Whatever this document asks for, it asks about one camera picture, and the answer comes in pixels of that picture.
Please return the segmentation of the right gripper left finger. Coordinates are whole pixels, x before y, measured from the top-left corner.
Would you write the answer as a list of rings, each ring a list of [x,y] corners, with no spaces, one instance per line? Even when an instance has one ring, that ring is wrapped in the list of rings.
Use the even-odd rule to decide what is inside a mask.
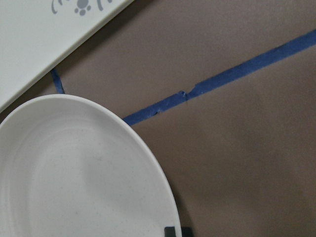
[[[175,237],[175,227],[165,227],[164,228],[165,237]]]

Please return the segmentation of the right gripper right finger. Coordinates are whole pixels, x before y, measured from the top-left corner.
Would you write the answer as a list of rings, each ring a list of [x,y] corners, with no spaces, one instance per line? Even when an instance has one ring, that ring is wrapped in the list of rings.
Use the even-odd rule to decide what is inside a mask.
[[[181,227],[182,237],[192,237],[192,228]]]

